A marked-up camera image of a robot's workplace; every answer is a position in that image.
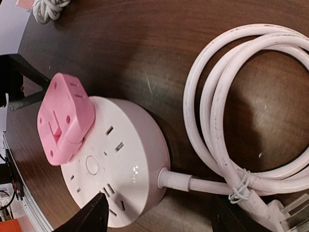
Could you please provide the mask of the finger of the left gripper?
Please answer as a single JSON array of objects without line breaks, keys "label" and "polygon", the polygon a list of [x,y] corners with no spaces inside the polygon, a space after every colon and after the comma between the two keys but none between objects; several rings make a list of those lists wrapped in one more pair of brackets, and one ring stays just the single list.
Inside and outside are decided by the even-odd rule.
[{"label": "finger of the left gripper", "polygon": [[[0,106],[16,111],[43,100],[51,80],[36,70],[20,54],[0,56]],[[25,94],[27,84],[39,89]]]}]

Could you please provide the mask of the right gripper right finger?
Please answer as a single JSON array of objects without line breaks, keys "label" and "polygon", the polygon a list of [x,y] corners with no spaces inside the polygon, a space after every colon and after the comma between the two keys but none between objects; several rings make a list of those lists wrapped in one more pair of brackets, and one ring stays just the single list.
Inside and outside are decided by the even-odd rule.
[{"label": "right gripper right finger", "polygon": [[226,196],[215,195],[212,203],[211,225],[214,232],[250,232],[253,220]]}]

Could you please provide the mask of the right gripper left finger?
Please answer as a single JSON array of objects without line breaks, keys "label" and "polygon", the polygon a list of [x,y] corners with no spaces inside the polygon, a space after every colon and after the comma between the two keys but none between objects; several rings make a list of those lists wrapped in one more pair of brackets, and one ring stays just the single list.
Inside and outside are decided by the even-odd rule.
[{"label": "right gripper left finger", "polygon": [[99,192],[56,232],[106,232],[109,205],[105,194]]}]

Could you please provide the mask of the pink round power strip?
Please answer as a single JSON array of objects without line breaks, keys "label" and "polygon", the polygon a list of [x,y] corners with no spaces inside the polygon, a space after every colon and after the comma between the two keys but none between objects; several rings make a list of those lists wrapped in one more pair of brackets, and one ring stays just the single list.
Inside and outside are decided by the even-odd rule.
[{"label": "pink round power strip", "polygon": [[108,226],[121,228],[155,207],[165,195],[157,178],[170,167],[164,135],[150,114],[125,100],[91,97],[96,119],[77,155],[61,166],[79,207],[97,193],[109,205]]}]

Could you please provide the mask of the pink plug adapter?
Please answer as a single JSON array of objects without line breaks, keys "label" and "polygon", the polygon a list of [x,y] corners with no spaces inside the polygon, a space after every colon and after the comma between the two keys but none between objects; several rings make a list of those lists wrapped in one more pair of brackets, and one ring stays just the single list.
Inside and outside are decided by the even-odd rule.
[{"label": "pink plug adapter", "polygon": [[68,163],[82,146],[95,120],[95,108],[80,80],[57,73],[38,111],[37,128],[51,165]]}]

